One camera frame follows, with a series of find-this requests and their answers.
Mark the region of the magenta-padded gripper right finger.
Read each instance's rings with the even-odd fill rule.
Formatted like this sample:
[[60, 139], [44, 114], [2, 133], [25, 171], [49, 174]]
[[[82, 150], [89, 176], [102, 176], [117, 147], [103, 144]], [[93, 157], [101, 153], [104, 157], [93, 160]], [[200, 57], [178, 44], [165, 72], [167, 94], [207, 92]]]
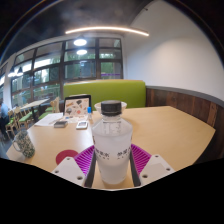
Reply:
[[130, 166], [135, 187], [157, 181], [175, 170], [159, 155], [151, 155], [139, 146], [131, 145]]

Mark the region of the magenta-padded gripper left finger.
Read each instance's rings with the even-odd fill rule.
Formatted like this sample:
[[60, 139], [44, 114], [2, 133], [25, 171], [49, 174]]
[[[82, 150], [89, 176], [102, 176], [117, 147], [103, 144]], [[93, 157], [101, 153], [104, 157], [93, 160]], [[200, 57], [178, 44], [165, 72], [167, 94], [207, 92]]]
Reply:
[[91, 188], [95, 175], [95, 165], [94, 147], [90, 146], [75, 157], [65, 157], [52, 173], [76, 185]]

